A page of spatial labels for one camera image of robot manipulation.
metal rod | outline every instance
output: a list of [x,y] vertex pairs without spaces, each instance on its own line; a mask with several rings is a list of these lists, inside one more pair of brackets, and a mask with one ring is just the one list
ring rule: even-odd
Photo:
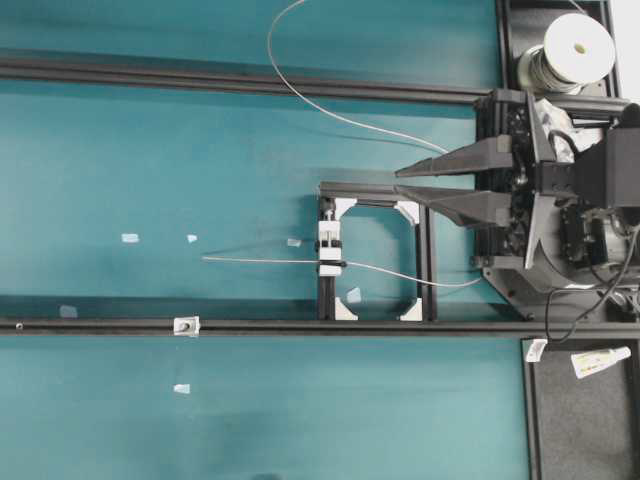
[[[543,322],[201,320],[200,335],[544,337]],[[554,323],[568,329],[570,323]],[[173,335],[173,319],[0,319],[0,335]],[[640,339],[638,323],[585,323],[575,339]]]
[[[166,60],[149,57],[61,54],[0,49],[0,78],[90,83],[129,87],[172,88],[214,92],[292,95],[264,66]],[[489,88],[409,85],[326,78],[326,72],[292,75],[306,96],[383,100],[402,103],[472,105]],[[606,118],[619,115],[628,103],[619,98],[555,95],[553,103],[575,115]]]

white clamp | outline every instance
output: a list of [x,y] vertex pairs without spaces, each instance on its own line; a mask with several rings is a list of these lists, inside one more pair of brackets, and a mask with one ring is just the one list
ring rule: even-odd
[[[340,222],[337,220],[320,220],[318,222],[318,259],[341,262],[342,242],[340,241]],[[321,277],[337,277],[342,274],[339,265],[323,265],[320,263],[318,275]]]
[[173,334],[177,337],[197,337],[200,335],[200,317],[174,318]]

wire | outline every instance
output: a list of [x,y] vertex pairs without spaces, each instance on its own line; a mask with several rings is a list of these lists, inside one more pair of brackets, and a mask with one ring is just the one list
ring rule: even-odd
[[342,115],[338,115],[337,113],[333,113],[329,110],[327,110],[326,108],[321,107],[320,105],[318,105],[317,103],[313,102],[312,100],[309,100],[307,97],[305,97],[304,95],[302,95],[298,90],[296,90],[296,88],[291,85],[291,83],[289,83],[289,81],[285,78],[285,76],[282,74],[282,72],[280,71],[280,68],[278,67],[275,58],[273,56],[273,49],[272,49],[272,44],[271,44],[271,38],[273,36],[273,32],[276,28],[276,25],[278,24],[278,22],[280,22],[280,19],[282,17],[284,17],[287,13],[289,13],[291,10],[293,10],[296,7],[299,7],[300,5],[302,5],[303,3],[305,3],[307,0],[297,0],[296,2],[293,2],[291,5],[289,5],[287,8],[285,8],[284,10],[282,10],[278,15],[276,15],[276,17],[273,19],[273,21],[271,22],[271,27],[269,28],[269,33],[267,34],[267,53],[269,54],[269,60],[271,61],[271,66],[273,67],[273,69],[276,71],[276,73],[278,74],[278,76],[280,77],[280,80],[282,80],[282,82],[289,88],[289,90],[291,90],[295,95],[298,96],[298,98],[300,98],[300,100],[302,100],[303,102],[307,103],[308,105],[311,105],[313,108],[315,108],[316,110],[319,110],[320,112],[324,113],[325,115],[328,115],[336,120],[339,120],[341,122],[345,122],[348,123],[350,125],[355,125],[356,127],[361,127],[361,128],[367,128],[369,130],[374,130],[376,132],[380,132],[380,133],[386,133],[387,135],[394,135],[396,137],[400,137],[400,138],[404,138],[407,140],[411,140],[413,142],[417,142],[421,145],[426,146],[427,148],[429,148],[430,150],[439,152],[439,153],[449,153],[448,150],[446,150],[445,148],[441,147],[440,145],[437,145],[435,143],[431,143],[427,140],[424,140],[422,138],[418,138],[418,137],[414,137],[411,135],[407,135],[406,133],[401,133],[401,132],[396,132],[394,130],[388,130],[386,128],[380,128],[380,127],[376,127],[374,125],[369,125],[367,123],[362,123],[362,122],[357,122],[355,120],[351,120],[349,118],[343,117]]
[[583,15],[588,15],[588,13],[585,11],[584,8],[582,8],[580,5],[578,5],[574,0],[567,0],[571,5],[573,5],[574,7],[576,7],[580,13],[582,13]]
[[347,265],[352,265],[354,267],[368,268],[369,270],[375,270],[376,272],[387,273],[389,275],[393,275],[394,277],[404,278],[406,280],[413,280],[417,283],[422,283],[424,285],[433,285],[434,287],[444,287],[444,288],[464,288],[469,287],[471,285],[475,285],[478,282],[482,281],[481,278],[476,278],[475,280],[471,280],[465,283],[437,283],[437,282],[429,282],[427,280],[422,280],[420,278],[411,277],[409,275],[405,275],[403,273],[394,272],[392,270],[387,270],[386,268],[376,267],[374,265],[367,265],[366,263],[358,263],[358,262],[347,262]]
[[574,160],[578,157],[578,155],[580,154],[580,150],[578,150],[578,147],[576,145],[576,142],[573,141],[573,138],[571,138],[569,136],[568,133],[563,132],[562,130],[551,130],[549,132],[549,143],[551,144],[551,146],[553,147],[553,150],[555,152],[556,148],[555,148],[555,139],[556,137],[559,137],[561,139],[563,139],[565,142],[567,142],[567,144],[569,145],[569,148],[571,149],[571,152],[573,153],[573,158]]
[[[206,262],[241,262],[241,263],[274,263],[274,264],[318,264],[319,260],[280,260],[273,258],[235,258],[235,257],[214,257],[211,255],[204,255],[202,260]],[[388,275],[393,275],[394,277],[404,278],[405,280],[411,280],[416,283],[421,283],[423,285],[432,285],[434,287],[443,287],[443,288],[465,288],[470,287],[471,285],[475,285],[482,281],[482,278],[476,278],[475,280],[471,280],[469,282],[464,283],[439,283],[439,282],[430,282],[427,280],[422,280],[421,278],[412,277],[410,275],[405,275],[404,273],[394,272],[393,270],[388,270],[382,267],[376,267],[375,265],[369,265],[366,263],[360,262],[345,262],[347,266],[366,268],[369,270],[375,270],[376,272],[386,273]]]
[[234,257],[213,257],[203,255],[202,260],[206,262],[241,262],[241,263],[318,263],[318,260],[279,260],[274,258],[234,258]]
[[634,228],[633,235],[631,236],[631,241],[630,241],[630,244],[629,244],[629,251],[627,252],[627,257],[625,258],[624,263],[622,264],[622,267],[620,268],[620,271],[614,277],[615,279],[611,283],[609,283],[607,289],[602,294],[600,299],[593,306],[591,306],[590,308],[585,310],[582,314],[580,314],[578,317],[576,317],[576,319],[573,321],[569,331],[567,333],[565,333],[560,338],[553,338],[551,336],[551,332],[550,332],[549,309],[551,307],[551,299],[553,298],[553,296],[556,295],[557,293],[562,293],[562,292],[567,292],[567,293],[568,292],[575,292],[575,291],[588,292],[588,291],[601,290],[602,288],[598,287],[598,288],[583,289],[583,290],[573,289],[573,288],[571,288],[571,289],[569,289],[569,288],[556,288],[556,289],[553,289],[553,290],[551,290],[549,292],[549,294],[547,295],[547,303],[546,303],[545,311],[544,311],[544,325],[545,325],[545,331],[547,333],[547,339],[550,342],[563,343],[563,342],[567,341],[569,339],[569,337],[571,337],[571,335],[573,335],[575,333],[576,329],[578,328],[578,323],[583,318],[588,317],[591,313],[595,312],[598,308],[600,308],[600,306],[602,306],[602,304],[607,301],[607,299],[609,298],[611,293],[616,288],[618,288],[618,286],[620,285],[620,282],[622,281],[622,277],[624,277],[624,275],[627,273],[627,270],[629,269],[629,264],[631,263],[631,259],[633,258],[633,252],[636,249],[636,243],[638,241],[638,233],[640,233],[640,227]]

white spool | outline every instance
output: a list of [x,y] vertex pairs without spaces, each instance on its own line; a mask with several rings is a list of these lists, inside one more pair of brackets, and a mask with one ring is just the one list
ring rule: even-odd
[[587,15],[563,15],[547,29],[543,45],[536,45],[522,55],[518,80],[524,89],[546,90],[530,71],[532,58],[541,49],[557,79],[575,85],[570,86],[569,93],[578,93],[583,86],[602,80],[616,59],[613,39],[602,25]]

thin wire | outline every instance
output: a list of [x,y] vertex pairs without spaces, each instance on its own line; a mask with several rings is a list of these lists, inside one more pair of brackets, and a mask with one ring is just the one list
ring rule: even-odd
[[387,270],[386,268],[376,267],[374,265],[367,265],[366,263],[359,262],[347,262],[347,265],[352,265],[354,267],[368,268],[369,270],[375,270],[376,272],[387,273],[389,275],[393,275],[394,277],[404,278],[406,280],[413,280],[417,283],[422,283],[423,285],[433,285],[434,287],[444,287],[444,288],[464,288],[470,287],[471,285],[475,285],[478,282],[482,281],[482,277],[476,278],[475,280],[471,280],[465,283],[438,283],[438,282],[429,282],[427,280],[422,280],[420,278],[411,277],[409,275],[405,275],[404,273],[394,272],[393,270]]
[[300,5],[305,3],[306,1],[307,0],[297,0],[296,2],[293,2],[291,5],[289,5],[287,8],[285,8],[284,10],[282,10],[273,19],[273,21],[271,22],[271,27],[269,28],[269,33],[267,35],[267,53],[269,54],[269,60],[271,61],[271,66],[273,67],[273,69],[276,71],[276,73],[280,77],[280,80],[282,80],[282,82],[289,88],[289,90],[291,90],[295,95],[297,95],[298,98],[300,98],[300,100],[302,100],[303,102],[307,103],[308,105],[311,105],[313,108],[315,108],[316,110],[319,110],[320,112],[324,113],[325,115],[329,115],[330,117],[332,117],[332,118],[334,118],[336,120],[339,120],[341,122],[345,122],[345,123],[348,123],[348,124],[351,124],[351,125],[355,125],[356,127],[367,128],[369,130],[374,130],[376,132],[386,133],[387,135],[394,135],[396,137],[405,138],[407,140],[411,140],[413,142],[420,143],[421,145],[424,145],[427,148],[429,148],[430,150],[433,150],[433,151],[436,151],[436,152],[449,153],[448,150],[446,150],[445,148],[441,147],[440,145],[428,142],[427,140],[424,140],[422,138],[417,138],[417,137],[414,137],[414,136],[411,136],[411,135],[407,135],[406,133],[396,132],[394,130],[387,130],[386,128],[376,127],[374,125],[369,125],[367,123],[357,122],[355,120],[351,120],[349,118],[343,117],[342,115],[338,115],[337,113],[333,113],[333,112],[327,110],[326,108],[321,107],[317,103],[309,100],[307,97],[302,95],[298,90],[296,90],[296,88],[293,85],[291,85],[291,83],[289,83],[289,81],[285,78],[285,76],[280,71],[280,68],[278,67],[278,65],[277,65],[277,63],[275,61],[275,58],[273,56],[273,50],[272,50],[272,45],[271,45],[271,37],[273,36],[273,32],[275,30],[275,27],[278,24],[278,22],[280,21],[280,19],[282,17],[284,17],[287,13],[289,13],[291,10],[293,10],[296,7],[299,7]]
[[576,7],[578,10],[580,10],[580,12],[583,15],[588,15],[587,12],[584,10],[584,8],[582,8],[580,5],[578,5],[574,0],[568,0],[568,2],[573,5],[574,7]]
[[[236,257],[214,257],[211,255],[204,255],[202,260],[206,262],[241,262],[241,263],[302,263],[302,264],[317,264],[318,260],[281,260],[274,258],[236,258]],[[422,280],[421,278],[412,277],[410,275],[405,275],[404,273],[394,272],[393,270],[388,270],[382,267],[376,267],[375,265],[369,265],[366,263],[360,262],[345,262],[347,266],[367,268],[369,270],[375,270],[376,272],[386,273],[388,275],[393,275],[394,277],[404,278],[405,280],[411,280],[416,283],[421,283],[423,285],[432,285],[434,287],[442,287],[442,288],[465,288],[470,287],[471,285],[475,285],[482,281],[482,278],[476,278],[475,280],[471,280],[465,283],[439,283],[439,282],[430,282],[427,280]]]
[[318,260],[280,260],[274,258],[235,258],[213,257],[204,255],[202,260],[206,262],[241,262],[241,263],[318,263]]
[[[551,290],[551,292],[549,292],[549,295],[547,296],[547,303],[545,306],[545,313],[544,313],[544,321],[545,321],[545,329],[546,329],[546,333],[547,333],[547,339],[550,342],[554,342],[554,343],[563,343],[565,341],[567,341],[569,339],[569,337],[571,337],[571,335],[573,335],[575,333],[575,331],[578,328],[578,323],[580,323],[580,321],[583,318],[588,317],[589,315],[591,315],[593,312],[595,312],[598,308],[600,308],[600,306],[607,301],[607,299],[609,298],[609,296],[611,295],[611,293],[618,288],[618,286],[620,285],[620,282],[622,281],[622,277],[624,277],[624,275],[627,273],[627,270],[629,269],[629,264],[631,263],[631,259],[633,258],[633,252],[636,249],[636,244],[638,242],[638,234],[640,233],[640,227],[636,227],[633,231],[633,236],[631,237],[631,243],[629,245],[629,251],[627,252],[627,257],[624,260],[624,263],[622,264],[622,267],[620,268],[620,272],[614,277],[614,280],[612,282],[610,282],[607,286],[607,289],[605,290],[605,292],[602,294],[602,296],[600,297],[600,299],[593,304],[593,306],[591,306],[590,308],[588,308],[587,310],[585,310],[583,313],[581,313],[578,317],[576,317],[576,319],[573,321],[571,328],[569,329],[569,331],[567,333],[565,333],[562,337],[560,338],[553,338],[550,335],[550,326],[549,326],[549,308],[551,306],[551,298],[556,295],[557,293],[562,293],[562,292],[569,292],[573,289],[563,289],[563,288],[556,288],[554,290]],[[601,288],[593,288],[593,289],[584,289],[582,291],[594,291],[594,290],[601,290]]]

